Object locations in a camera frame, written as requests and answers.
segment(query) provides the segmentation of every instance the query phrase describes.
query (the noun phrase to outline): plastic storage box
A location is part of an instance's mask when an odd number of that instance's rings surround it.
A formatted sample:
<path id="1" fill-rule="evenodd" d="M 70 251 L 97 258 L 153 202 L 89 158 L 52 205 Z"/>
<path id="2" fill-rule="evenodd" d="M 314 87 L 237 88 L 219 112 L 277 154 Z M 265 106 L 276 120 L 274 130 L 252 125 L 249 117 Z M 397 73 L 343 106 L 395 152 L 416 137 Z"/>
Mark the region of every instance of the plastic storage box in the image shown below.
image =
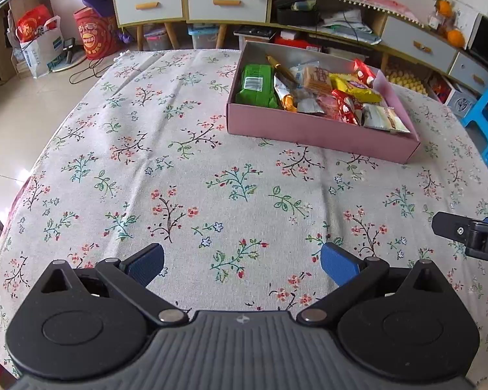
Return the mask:
<path id="1" fill-rule="evenodd" d="M 194 43 L 194 50 L 203 48 L 215 48 L 217 45 L 217 35 L 219 28 L 217 26 L 211 27 L 196 27 L 188 26 L 188 34 L 191 35 L 191 40 Z"/>
<path id="2" fill-rule="evenodd" d="M 233 35 L 239 37 L 239 49 L 242 51 L 246 41 L 257 41 L 259 43 L 268 43 L 275 35 L 275 30 L 263 26 L 241 26 L 233 32 Z"/>
<path id="3" fill-rule="evenodd" d="M 159 28 L 144 34 L 150 51 L 164 51 L 172 48 L 166 28 Z"/>
<path id="4" fill-rule="evenodd" d="M 235 94 L 240 88 L 244 66 L 249 63 L 267 64 L 266 55 L 273 56 L 285 67 L 319 61 L 320 67 L 331 72 L 353 73 L 354 71 L 352 61 L 328 54 L 300 48 L 290 48 L 286 51 L 283 45 L 246 43 L 237 64 L 226 105 L 226 126 L 230 134 L 297 142 L 401 164 L 406 163 L 419 147 L 419 135 L 401 101 L 383 73 L 373 67 L 371 69 L 376 73 L 374 89 L 381 93 L 389 106 L 394 108 L 403 124 L 410 130 L 409 134 L 393 135 L 382 130 L 337 122 L 311 114 L 290 113 L 285 110 L 235 103 Z"/>

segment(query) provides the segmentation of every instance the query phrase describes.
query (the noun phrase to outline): wooden leg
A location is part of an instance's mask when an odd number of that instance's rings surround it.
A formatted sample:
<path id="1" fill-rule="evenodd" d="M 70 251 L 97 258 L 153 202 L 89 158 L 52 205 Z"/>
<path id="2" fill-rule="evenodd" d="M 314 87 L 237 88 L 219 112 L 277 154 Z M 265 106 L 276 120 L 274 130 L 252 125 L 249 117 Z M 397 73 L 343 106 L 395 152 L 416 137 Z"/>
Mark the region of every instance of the wooden leg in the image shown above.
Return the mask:
<path id="1" fill-rule="evenodd" d="M 175 35 L 174 25 L 170 22 L 164 22 L 164 27 L 167 29 L 168 38 L 170 38 L 172 48 L 178 50 L 179 43 L 177 42 L 177 35 Z"/>
<path id="2" fill-rule="evenodd" d="M 137 51 L 143 51 L 143 25 L 137 26 Z"/>
<path id="3" fill-rule="evenodd" d="M 380 70 L 385 74 L 386 72 L 386 66 L 389 64 L 389 53 L 383 53 L 383 56 L 381 57 L 381 67 Z"/>
<path id="4" fill-rule="evenodd" d="M 219 33 L 217 35 L 217 45 L 215 48 L 219 49 L 224 46 L 224 37 L 226 36 L 226 30 L 228 28 L 228 25 L 225 23 L 219 25 Z"/>

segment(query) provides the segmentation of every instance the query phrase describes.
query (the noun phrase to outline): white plastic bag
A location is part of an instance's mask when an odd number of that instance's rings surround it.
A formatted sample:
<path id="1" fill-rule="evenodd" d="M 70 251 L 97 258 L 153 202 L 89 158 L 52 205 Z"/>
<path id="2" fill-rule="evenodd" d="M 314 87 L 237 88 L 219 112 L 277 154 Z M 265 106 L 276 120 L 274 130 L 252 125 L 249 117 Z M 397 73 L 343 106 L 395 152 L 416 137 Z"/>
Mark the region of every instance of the white plastic bag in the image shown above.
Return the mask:
<path id="1" fill-rule="evenodd" d="M 56 28 L 48 24 L 56 21 Z M 60 16 L 50 18 L 44 25 L 44 32 L 38 38 L 20 43 L 22 52 L 34 78 L 48 74 L 63 60 L 63 36 L 60 31 Z"/>

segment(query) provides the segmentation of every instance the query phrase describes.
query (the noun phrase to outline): pink box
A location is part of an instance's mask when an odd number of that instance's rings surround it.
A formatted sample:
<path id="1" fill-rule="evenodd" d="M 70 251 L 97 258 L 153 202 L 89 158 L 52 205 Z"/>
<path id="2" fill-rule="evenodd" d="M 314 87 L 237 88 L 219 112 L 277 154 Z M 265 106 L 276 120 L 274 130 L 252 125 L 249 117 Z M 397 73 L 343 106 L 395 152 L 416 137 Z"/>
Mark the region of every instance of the pink box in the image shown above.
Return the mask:
<path id="1" fill-rule="evenodd" d="M 405 164 L 419 147 L 419 135 L 401 101 L 384 74 L 373 67 L 372 70 L 377 74 L 374 89 L 383 95 L 390 107 L 394 108 L 411 133 L 391 134 L 310 114 L 234 103 L 244 66 L 250 63 L 267 64 L 267 54 L 276 58 L 285 67 L 319 61 L 320 67 L 330 72 L 353 73 L 354 71 L 352 61 L 328 54 L 288 48 L 284 45 L 246 43 L 237 64 L 226 104 L 226 126 L 230 134 L 296 142 L 401 164 Z"/>

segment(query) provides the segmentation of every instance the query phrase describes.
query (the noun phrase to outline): snack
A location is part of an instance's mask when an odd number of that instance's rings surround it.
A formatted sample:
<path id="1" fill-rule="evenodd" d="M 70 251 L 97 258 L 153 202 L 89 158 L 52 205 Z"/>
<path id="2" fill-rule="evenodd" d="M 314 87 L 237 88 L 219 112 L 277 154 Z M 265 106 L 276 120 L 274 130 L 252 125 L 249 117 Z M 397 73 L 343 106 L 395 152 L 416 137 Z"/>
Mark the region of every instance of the snack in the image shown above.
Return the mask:
<path id="1" fill-rule="evenodd" d="M 338 107 L 338 101 L 335 96 L 332 95 L 319 95 L 316 97 L 318 105 L 325 111 L 325 118 L 342 121 L 340 108 Z"/>
<path id="2" fill-rule="evenodd" d="M 320 67 L 308 66 L 304 69 L 303 87 L 308 88 L 316 93 L 331 93 L 332 82 L 327 70 Z"/>
<path id="3" fill-rule="evenodd" d="M 306 114 L 325 114 L 320 105 L 316 102 L 316 95 L 302 86 L 304 82 L 303 71 L 306 67 L 317 67 L 319 62 L 310 62 L 291 67 L 289 71 L 295 77 L 297 88 L 292 90 L 294 99 L 297 101 L 297 111 Z"/>
<path id="4" fill-rule="evenodd" d="M 334 84 L 340 91 L 346 92 L 355 97 L 360 102 L 380 103 L 381 95 L 367 85 L 357 80 L 343 80 L 339 77 L 334 78 Z"/>
<path id="5" fill-rule="evenodd" d="M 361 113 L 362 107 L 358 102 L 354 101 L 354 97 L 349 94 L 335 89 L 332 91 L 332 95 L 336 98 L 338 102 L 338 109 L 340 110 L 341 120 L 344 123 L 355 124 L 359 126 L 357 115 L 354 113 L 358 110 Z"/>
<path id="6" fill-rule="evenodd" d="M 325 115 L 325 111 L 318 105 L 315 98 L 306 97 L 297 101 L 297 111 L 299 113 Z"/>
<path id="7" fill-rule="evenodd" d="M 410 133 L 394 109 L 375 104 L 363 104 L 363 125 L 390 132 Z"/>
<path id="8" fill-rule="evenodd" d="M 237 104 L 256 105 L 277 109 L 273 89 L 273 68 L 267 64 L 248 64 L 242 71 L 240 91 L 235 95 Z"/>
<path id="9" fill-rule="evenodd" d="M 358 80 L 356 75 L 351 75 L 350 73 L 329 73 L 329 77 L 331 78 L 332 86 L 334 86 L 334 80 L 338 77 L 343 80 Z"/>
<path id="10" fill-rule="evenodd" d="M 297 83 L 297 80 L 294 78 L 291 72 L 287 70 L 284 66 L 282 66 L 279 62 L 277 62 L 276 59 L 271 56 L 266 56 L 266 60 L 276 71 L 280 72 L 280 74 L 286 79 L 290 80 L 293 83 Z"/>
<path id="11" fill-rule="evenodd" d="M 291 95 L 287 86 L 280 80 L 277 74 L 275 74 L 273 78 L 273 84 L 282 108 L 286 111 L 291 111 L 292 113 L 296 113 L 297 108 L 294 105 L 294 98 Z"/>
<path id="12" fill-rule="evenodd" d="M 374 79 L 376 75 L 372 73 L 372 70 L 367 67 L 367 65 L 360 59 L 354 59 L 354 71 L 358 75 L 358 79 L 363 82 L 368 87 L 373 87 Z"/>

